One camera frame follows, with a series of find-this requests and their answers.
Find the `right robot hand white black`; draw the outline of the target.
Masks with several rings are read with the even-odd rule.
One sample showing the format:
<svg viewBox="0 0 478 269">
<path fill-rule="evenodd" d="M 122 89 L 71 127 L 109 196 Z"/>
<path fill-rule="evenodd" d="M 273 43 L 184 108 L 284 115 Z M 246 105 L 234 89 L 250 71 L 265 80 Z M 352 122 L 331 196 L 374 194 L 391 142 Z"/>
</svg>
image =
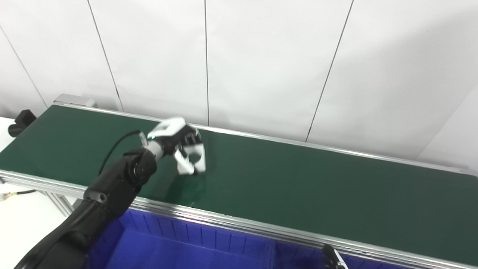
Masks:
<svg viewBox="0 0 478 269">
<path fill-rule="evenodd" d="M 344 259 L 339 252 L 330 244 L 324 244 L 322 247 L 324 255 L 325 269 L 348 269 Z"/>
</svg>

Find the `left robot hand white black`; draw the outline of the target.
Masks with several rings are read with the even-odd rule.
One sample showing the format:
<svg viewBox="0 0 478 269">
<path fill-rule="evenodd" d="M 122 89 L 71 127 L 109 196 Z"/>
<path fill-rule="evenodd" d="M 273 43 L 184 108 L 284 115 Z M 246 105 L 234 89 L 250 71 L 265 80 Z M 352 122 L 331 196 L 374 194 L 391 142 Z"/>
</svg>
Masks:
<svg viewBox="0 0 478 269">
<path fill-rule="evenodd" d="M 177 163 L 179 175 L 196 175 L 206 171 L 205 147 L 198 129 L 186 123 L 183 117 L 161 121 L 147 136 L 142 146 L 156 160 L 171 155 Z"/>
</svg>

